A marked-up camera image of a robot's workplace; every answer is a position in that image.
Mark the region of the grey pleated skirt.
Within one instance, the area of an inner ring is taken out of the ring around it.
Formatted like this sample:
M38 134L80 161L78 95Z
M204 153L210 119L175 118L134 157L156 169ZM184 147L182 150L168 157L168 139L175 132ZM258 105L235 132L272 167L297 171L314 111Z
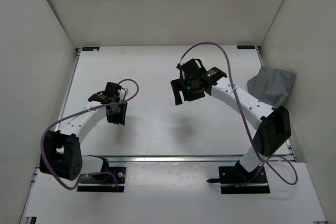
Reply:
M296 74L282 69L262 66L257 75L247 81L249 94L278 108L288 100Z

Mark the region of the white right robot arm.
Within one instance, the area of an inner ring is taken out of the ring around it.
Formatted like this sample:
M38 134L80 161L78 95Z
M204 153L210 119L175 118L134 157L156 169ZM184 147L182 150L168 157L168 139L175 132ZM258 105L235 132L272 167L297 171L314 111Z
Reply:
M194 101L206 94L218 99L239 113L245 127L251 125L255 135L248 133L251 148L235 165L235 177L246 183L255 177L258 168L291 137L289 112L286 108L263 103L236 86L222 70L213 67L177 65L178 79L171 81L175 104Z

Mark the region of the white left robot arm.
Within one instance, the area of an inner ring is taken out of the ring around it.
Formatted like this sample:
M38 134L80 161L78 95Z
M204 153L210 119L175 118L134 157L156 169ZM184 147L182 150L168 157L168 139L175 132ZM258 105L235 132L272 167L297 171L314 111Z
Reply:
M81 144L89 132L103 119L125 125L128 90L118 86L116 91L93 94L84 109L66 119L62 129L48 129L41 138L39 170L58 179L73 181L81 175L92 174L98 181L109 177L105 158L83 155Z

